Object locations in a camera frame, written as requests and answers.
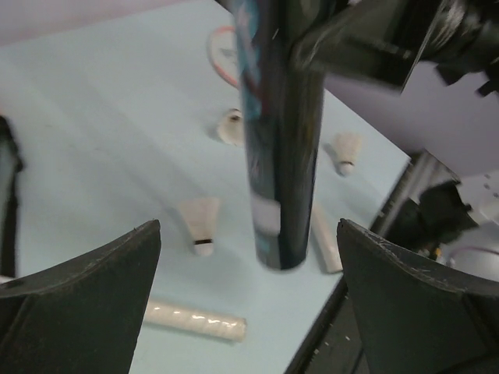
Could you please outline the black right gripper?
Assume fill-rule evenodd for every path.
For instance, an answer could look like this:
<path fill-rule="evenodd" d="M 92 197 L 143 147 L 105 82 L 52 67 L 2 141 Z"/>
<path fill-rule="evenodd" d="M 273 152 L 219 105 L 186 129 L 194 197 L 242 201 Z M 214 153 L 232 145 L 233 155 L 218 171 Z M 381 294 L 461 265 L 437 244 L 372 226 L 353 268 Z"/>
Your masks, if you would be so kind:
<path fill-rule="evenodd" d="M 416 1 L 350 5 L 301 37 L 291 62 L 297 69 L 401 90 L 424 40 L 416 30 L 416 8 Z"/>

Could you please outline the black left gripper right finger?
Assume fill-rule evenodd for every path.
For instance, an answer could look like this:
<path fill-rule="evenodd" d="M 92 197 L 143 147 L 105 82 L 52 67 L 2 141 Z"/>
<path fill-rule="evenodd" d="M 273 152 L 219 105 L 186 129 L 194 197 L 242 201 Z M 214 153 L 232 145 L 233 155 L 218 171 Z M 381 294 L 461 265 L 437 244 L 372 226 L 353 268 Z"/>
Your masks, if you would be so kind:
<path fill-rule="evenodd" d="M 337 228 L 344 277 L 372 373 L 496 373 L 498 283 Z"/>

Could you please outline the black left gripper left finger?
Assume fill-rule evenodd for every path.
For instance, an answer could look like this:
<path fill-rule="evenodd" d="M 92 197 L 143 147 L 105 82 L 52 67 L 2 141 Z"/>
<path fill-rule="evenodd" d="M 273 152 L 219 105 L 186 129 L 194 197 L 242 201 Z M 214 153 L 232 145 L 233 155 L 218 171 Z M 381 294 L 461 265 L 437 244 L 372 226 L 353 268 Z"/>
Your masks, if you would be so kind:
<path fill-rule="evenodd" d="M 148 221 L 1 286 L 3 373 L 127 373 L 161 251 Z"/>

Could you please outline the white feather shuttlecock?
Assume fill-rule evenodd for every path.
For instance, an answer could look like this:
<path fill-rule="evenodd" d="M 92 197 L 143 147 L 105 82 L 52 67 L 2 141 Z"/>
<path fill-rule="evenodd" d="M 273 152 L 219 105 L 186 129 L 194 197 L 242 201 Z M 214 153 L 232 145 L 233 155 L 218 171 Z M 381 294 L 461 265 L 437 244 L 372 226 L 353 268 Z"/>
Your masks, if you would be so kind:
<path fill-rule="evenodd" d="M 223 143 L 242 147 L 244 145 L 242 112 L 239 109 L 230 109 L 218 123 L 217 134 Z"/>
<path fill-rule="evenodd" d="M 179 204 L 180 215 L 193 241 L 193 252 L 198 256 L 214 252 L 220 205 L 220 199 L 215 197 L 189 199 Z"/>
<path fill-rule="evenodd" d="M 349 176 L 355 169 L 363 137 L 354 132 L 340 132 L 334 135 L 331 145 L 337 172 L 343 177 Z"/>

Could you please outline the black shuttlecock tube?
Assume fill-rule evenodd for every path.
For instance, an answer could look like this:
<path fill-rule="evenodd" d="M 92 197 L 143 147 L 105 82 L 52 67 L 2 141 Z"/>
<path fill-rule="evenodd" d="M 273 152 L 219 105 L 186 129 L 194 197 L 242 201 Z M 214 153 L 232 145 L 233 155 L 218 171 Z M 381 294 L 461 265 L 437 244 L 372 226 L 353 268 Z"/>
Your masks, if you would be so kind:
<path fill-rule="evenodd" d="M 233 1 L 250 206 L 257 257 L 274 270 L 306 258 L 324 74 L 292 66 L 294 43 L 333 1 Z"/>

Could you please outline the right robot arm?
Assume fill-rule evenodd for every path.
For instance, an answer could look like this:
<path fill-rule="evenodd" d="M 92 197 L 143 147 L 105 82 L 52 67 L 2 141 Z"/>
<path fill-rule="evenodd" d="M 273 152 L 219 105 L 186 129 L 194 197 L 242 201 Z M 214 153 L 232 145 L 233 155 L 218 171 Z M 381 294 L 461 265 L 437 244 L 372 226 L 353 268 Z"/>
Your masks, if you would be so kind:
<path fill-rule="evenodd" d="M 498 92 L 498 3 L 358 1 L 298 39 L 291 61 L 398 92 L 418 63 L 431 62 L 448 86 L 484 73 L 476 92 L 485 97 Z"/>

